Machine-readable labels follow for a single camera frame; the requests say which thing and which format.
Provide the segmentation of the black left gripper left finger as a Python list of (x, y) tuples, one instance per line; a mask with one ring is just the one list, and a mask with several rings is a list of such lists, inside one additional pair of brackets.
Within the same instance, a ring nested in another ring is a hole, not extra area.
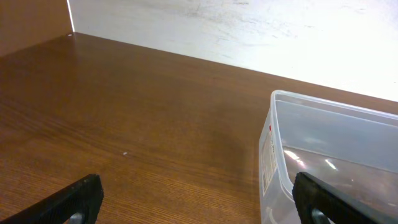
[(1, 221), (13, 223), (88, 223), (97, 221), (104, 191), (98, 174), (89, 174), (51, 196)]

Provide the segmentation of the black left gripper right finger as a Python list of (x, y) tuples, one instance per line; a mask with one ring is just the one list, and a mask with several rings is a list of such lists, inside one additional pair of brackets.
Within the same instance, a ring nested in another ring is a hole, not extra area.
[(307, 172), (295, 176), (292, 189), (302, 224), (397, 224), (379, 212)]

